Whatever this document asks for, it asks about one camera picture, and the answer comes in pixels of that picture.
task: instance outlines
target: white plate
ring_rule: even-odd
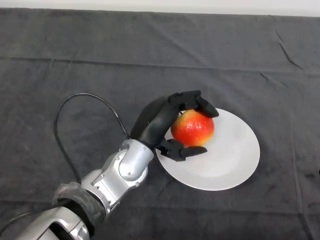
[[[218,191],[233,188],[247,180],[256,170],[260,147],[252,129],[236,115],[218,109],[214,118],[214,135],[204,147],[208,152],[176,162],[157,156],[165,170],[190,187]],[[165,138],[172,139],[169,130]]]

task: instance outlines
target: robotic arm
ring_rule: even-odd
[[[66,204],[42,213],[17,240],[89,240],[122,197],[146,179],[155,149],[175,161],[205,153],[204,147],[185,148],[174,139],[165,139],[179,112],[190,109],[209,118],[219,116],[199,90],[152,101],[134,124],[131,139],[125,140],[119,151],[112,154],[101,169],[90,172],[81,184],[62,184],[53,202],[67,200]]]

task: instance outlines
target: black cable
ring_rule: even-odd
[[[88,97],[92,97],[92,98],[95,98],[95,99],[98,99],[99,101],[101,101],[102,103],[104,103],[105,105],[108,106],[109,109],[111,109],[111,111],[113,112],[113,114],[115,115],[118,123],[120,124],[120,127],[125,135],[125,137],[127,139],[130,139],[130,135],[128,134],[124,124],[122,123],[120,117],[118,116],[116,110],[110,105],[110,103],[108,103],[106,100],[104,100],[103,98],[97,96],[97,95],[94,95],[94,94],[91,94],[91,93],[86,93],[86,92],[80,92],[80,93],[75,93],[75,94],[72,94],[70,96],[68,96],[65,100],[63,100],[63,102],[60,104],[60,106],[58,107],[58,110],[56,111],[56,114],[55,114],[55,117],[54,117],[54,121],[53,121],[53,133],[54,133],[54,137],[55,137],[55,140],[56,140],[56,143],[58,144],[58,147],[60,148],[63,156],[64,156],[64,159],[65,161],[68,163],[68,165],[70,166],[71,170],[73,171],[74,173],[74,176],[75,176],[75,179],[76,181],[81,184],[81,178],[80,178],[80,174],[78,172],[78,170],[76,169],[76,167],[74,166],[74,164],[72,163],[69,155],[67,154],[61,140],[60,140],[60,137],[59,137],[59,134],[58,134],[58,120],[59,120],[59,116],[60,116],[60,113],[61,113],[61,110],[63,108],[63,106],[70,100],[70,99],[73,99],[75,97],[78,97],[78,96],[88,96]],[[30,216],[32,214],[37,214],[37,213],[40,213],[40,212],[43,212],[43,211],[47,211],[47,210],[50,210],[50,209],[54,209],[54,208],[57,208],[57,207],[61,207],[61,206],[64,206],[68,203],[68,200],[64,200],[64,201],[61,201],[55,205],[52,205],[52,206],[49,206],[49,207],[45,207],[45,208],[42,208],[42,209],[38,209],[38,210],[34,210],[34,211],[28,211],[28,212],[24,212],[18,216],[15,216],[13,217],[12,219],[10,219],[5,225],[3,225],[2,228],[0,228],[0,236],[2,235],[2,233],[11,225],[13,224],[14,222],[16,222],[17,220],[23,218],[23,217],[27,217],[27,216]]]
[[[69,155],[67,154],[61,140],[60,140],[60,137],[58,135],[58,119],[59,119],[59,116],[60,116],[60,112],[63,108],[63,106],[70,100],[70,99],[73,99],[75,97],[78,97],[78,96],[88,96],[88,97],[92,97],[92,98],[95,98],[95,99],[98,99],[99,101],[101,101],[102,103],[104,103],[105,105],[108,106],[108,108],[111,109],[111,111],[113,112],[113,114],[115,115],[118,123],[120,124],[120,127],[124,133],[124,135],[126,136],[127,139],[130,139],[130,136],[124,126],[124,124],[122,123],[120,117],[118,116],[116,110],[110,105],[110,103],[108,103],[106,100],[104,100],[103,98],[97,96],[97,95],[94,95],[94,94],[91,94],[91,93],[86,93],[86,92],[80,92],[80,93],[75,93],[75,94],[72,94],[70,96],[68,96],[65,100],[63,100],[63,102],[60,104],[60,106],[58,107],[58,110],[56,111],[56,114],[55,114],[55,117],[54,117],[54,122],[53,122],[53,133],[54,133],[54,137],[55,137],[55,140],[56,140],[56,143],[58,144],[58,147],[60,148],[63,156],[64,156],[64,159],[65,161],[69,164],[71,170],[73,171],[73,174],[75,176],[75,179],[77,181],[77,183],[81,184],[81,177],[80,177],[80,174],[78,172],[78,170],[76,169],[75,165],[72,163]]]
[[[69,202],[69,200],[60,201],[60,202],[58,202],[57,204],[54,204],[54,205],[51,205],[51,206],[47,206],[47,207],[44,207],[44,208],[41,208],[41,209],[37,209],[37,210],[34,210],[34,211],[27,211],[27,212],[21,213],[21,214],[18,215],[18,216],[15,216],[15,217],[11,218],[6,224],[4,224],[4,225],[0,228],[0,237],[1,237],[1,235],[4,233],[4,231],[5,231],[11,224],[13,224],[14,222],[16,222],[17,220],[19,220],[19,219],[21,219],[21,218],[24,218],[24,217],[27,217],[27,216],[30,216],[30,215],[32,215],[32,214],[38,214],[38,213],[41,213],[41,212],[44,212],[44,211],[47,211],[47,210],[50,210],[50,209],[55,209],[55,208],[64,206],[64,205],[66,205],[68,202]]]

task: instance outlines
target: gray tablecloth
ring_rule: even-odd
[[[154,159],[93,239],[320,239],[320,19],[306,17],[0,9],[0,223],[74,180],[53,136],[63,98],[98,94],[130,130],[154,98],[196,89],[251,126],[255,173],[201,191]],[[82,177],[125,139],[85,97],[59,127]]]

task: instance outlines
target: apple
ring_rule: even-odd
[[[214,132],[214,120],[193,109],[180,115],[171,127],[173,138],[185,147],[203,146],[212,138]]]

